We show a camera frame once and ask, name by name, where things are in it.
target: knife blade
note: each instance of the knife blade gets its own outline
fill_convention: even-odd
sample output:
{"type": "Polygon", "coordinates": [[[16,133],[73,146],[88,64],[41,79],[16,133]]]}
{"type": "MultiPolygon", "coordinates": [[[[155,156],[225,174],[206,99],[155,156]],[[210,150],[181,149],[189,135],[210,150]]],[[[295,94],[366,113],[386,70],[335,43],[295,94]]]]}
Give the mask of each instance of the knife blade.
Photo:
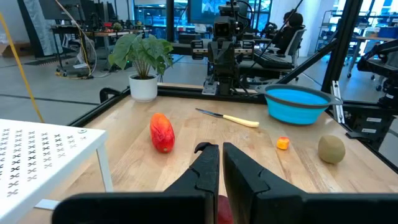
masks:
{"type": "Polygon", "coordinates": [[[245,126],[250,127],[250,128],[256,128],[256,127],[259,126],[259,123],[257,121],[248,121],[248,120],[245,120],[245,119],[235,118],[233,116],[229,116],[229,115],[225,115],[225,114],[214,113],[214,112],[207,111],[207,110],[202,110],[202,109],[199,109],[199,108],[196,108],[196,110],[198,110],[198,111],[200,111],[200,112],[202,112],[204,114],[215,116],[217,118],[228,119],[230,121],[233,121],[233,122],[238,123],[238,124],[245,125],[245,126]]]}

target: person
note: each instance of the person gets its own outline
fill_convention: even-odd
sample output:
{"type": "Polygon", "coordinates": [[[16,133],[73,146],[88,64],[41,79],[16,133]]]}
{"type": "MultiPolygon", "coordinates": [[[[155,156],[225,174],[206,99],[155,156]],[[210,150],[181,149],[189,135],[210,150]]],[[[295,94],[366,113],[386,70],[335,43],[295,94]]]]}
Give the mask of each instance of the person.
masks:
{"type": "Polygon", "coordinates": [[[279,48],[277,54],[285,54],[285,51],[289,46],[290,41],[293,39],[293,36],[296,33],[296,31],[304,29],[305,27],[303,26],[303,16],[297,12],[293,13],[292,15],[291,13],[293,13],[293,10],[285,13],[284,23],[286,22],[286,26],[272,40],[272,43],[275,44],[275,47],[279,48]]]}

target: red object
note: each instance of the red object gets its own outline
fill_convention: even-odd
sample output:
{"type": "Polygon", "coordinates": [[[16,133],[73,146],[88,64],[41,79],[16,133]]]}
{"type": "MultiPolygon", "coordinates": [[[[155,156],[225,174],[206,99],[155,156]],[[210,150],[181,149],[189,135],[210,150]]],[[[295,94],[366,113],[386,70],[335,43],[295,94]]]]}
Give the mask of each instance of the red object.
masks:
{"type": "Polygon", "coordinates": [[[222,195],[218,196],[217,221],[218,221],[218,224],[233,224],[234,223],[231,207],[229,206],[228,197],[225,197],[222,195]]]}
{"type": "Polygon", "coordinates": [[[112,22],[104,22],[105,27],[112,27],[112,22]]]}
{"type": "Polygon", "coordinates": [[[156,113],[150,119],[150,138],[159,152],[171,152],[174,146],[174,131],[164,114],[156,113]]]}

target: potted plant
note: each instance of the potted plant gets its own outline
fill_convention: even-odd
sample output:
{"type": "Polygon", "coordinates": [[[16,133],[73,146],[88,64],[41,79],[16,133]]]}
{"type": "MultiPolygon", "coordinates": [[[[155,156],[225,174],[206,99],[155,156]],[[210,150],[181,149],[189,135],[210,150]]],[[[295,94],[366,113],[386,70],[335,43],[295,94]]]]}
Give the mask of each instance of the potted plant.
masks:
{"type": "Polygon", "coordinates": [[[150,68],[163,75],[166,67],[172,66],[172,50],[169,42],[153,35],[142,38],[142,34],[126,34],[116,42],[109,63],[124,69],[131,61],[136,68],[129,76],[131,96],[136,101],[150,102],[157,96],[157,75],[150,68]]]}

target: yellow knife handle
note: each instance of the yellow knife handle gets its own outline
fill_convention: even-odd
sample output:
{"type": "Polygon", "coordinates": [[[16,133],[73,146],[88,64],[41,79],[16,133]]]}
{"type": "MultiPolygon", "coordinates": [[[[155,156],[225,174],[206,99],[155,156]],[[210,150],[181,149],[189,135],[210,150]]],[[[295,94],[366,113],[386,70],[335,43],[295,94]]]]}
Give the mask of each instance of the yellow knife handle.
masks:
{"type": "Polygon", "coordinates": [[[238,123],[238,124],[245,125],[245,126],[250,127],[250,128],[256,128],[260,124],[260,123],[255,122],[255,121],[247,121],[247,120],[240,119],[240,118],[235,118],[235,117],[232,117],[232,116],[229,116],[229,115],[223,115],[223,118],[228,119],[228,120],[233,121],[233,122],[238,123]]]}

